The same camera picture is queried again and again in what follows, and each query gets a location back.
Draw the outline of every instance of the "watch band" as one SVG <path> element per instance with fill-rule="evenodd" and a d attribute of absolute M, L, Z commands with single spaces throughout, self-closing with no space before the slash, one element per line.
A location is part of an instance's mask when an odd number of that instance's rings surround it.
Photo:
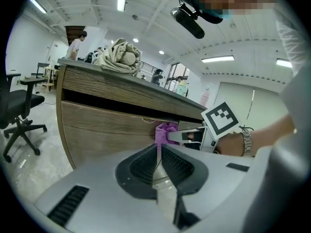
<path fill-rule="evenodd" d="M 243 156 L 251 156 L 251 150 L 252 150 L 252 137 L 251 133 L 249 131 L 243 131 L 241 132 L 244 139 L 244 153 Z"/>

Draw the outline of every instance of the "hand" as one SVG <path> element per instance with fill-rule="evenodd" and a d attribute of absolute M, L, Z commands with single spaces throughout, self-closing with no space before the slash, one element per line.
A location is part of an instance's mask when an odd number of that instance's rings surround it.
<path fill-rule="evenodd" d="M 242 156 L 244 154 L 244 140 L 240 133 L 227 134 L 219 139 L 217 151 L 224 155 Z"/>

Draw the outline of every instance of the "shiny tile floor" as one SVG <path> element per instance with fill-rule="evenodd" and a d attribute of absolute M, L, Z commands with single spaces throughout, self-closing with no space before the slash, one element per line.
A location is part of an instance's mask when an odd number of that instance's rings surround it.
<path fill-rule="evenodd" d="M 26 86 L 15 85 L 11 91 L 26 89 Z M 12 182 L 12 186 L 25 199 L 34 202 L 53 183 L 66 176 L 72 171 L 66 157 L 63 145 L 59 136 L 56 118 L 56 93 L 51 91 L 45 93 L 42 90 L 40 95 L 45 97 L 45 101 L 40 106 L 31 109 L 29 120 L 33 124 L 45 124 L 48 128 L 46 133 L 42 129 L 27 132 L 35 147 L 41 151 L 40 156 L 34 155 L 33 150 L 26 144 L 24 139 L 19 137 L 9 151 L 12 158 L 11 163 L 6 163 L 2 153 L 0 163 L 7 172 L 7 177 Z M 0 149 L 3 150 L 8 142 L 0 130 Z M 176 203 L 176 188 L 168 178 L 161 163 L 154 173 L 154 189 L 158 191 L 158 206 L 165 218 L 173 221 Z"/>

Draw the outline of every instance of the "black office chair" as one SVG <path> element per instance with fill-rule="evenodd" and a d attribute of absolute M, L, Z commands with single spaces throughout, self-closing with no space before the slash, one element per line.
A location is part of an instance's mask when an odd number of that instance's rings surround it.
<path fill-rule="evenodd" d="M 25 132 L 36 129 L 47 131 L 44 124 L 31 125 L 32 120 L 27 120 L 26 117 L 30 113 L 30 109 L 43 103 L 44 97 L 33 94 L 33 87 L 37 83 L 44 82 L 44 78 L 21 80 L 21 84 L 27 85 L 27 91 L 17 90 L 10 92 L 11 82 L 13 77 L 20 76 L 19 73 L 5 75 L 5 71 L 0 73 L 0 129 L 5 129 L 9 123 L 16 123 L 17 127 L 10 128 L 4 131 L 4 136 L 9 138 L 9 134 L 13 134 L 4 149 L 3 156 L 6 162 L 11 162 L 11 157 L 7 155 L 16 139 L 21 136 L 27 144 L 33 149 L 35 155 L 40 155 L 40 150 L 30 142 Z"/>

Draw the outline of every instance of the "pink bottle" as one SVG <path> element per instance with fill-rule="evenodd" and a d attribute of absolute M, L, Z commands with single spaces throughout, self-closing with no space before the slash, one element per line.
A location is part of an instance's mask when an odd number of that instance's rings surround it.
<path fill-rule="evenodd" d="M 207 86 L 201 96 L 200 104 L 202 106 L 206 107 L 209 96 L 210 96 L 210 91 L 209 91 L 209 86 Z"/>

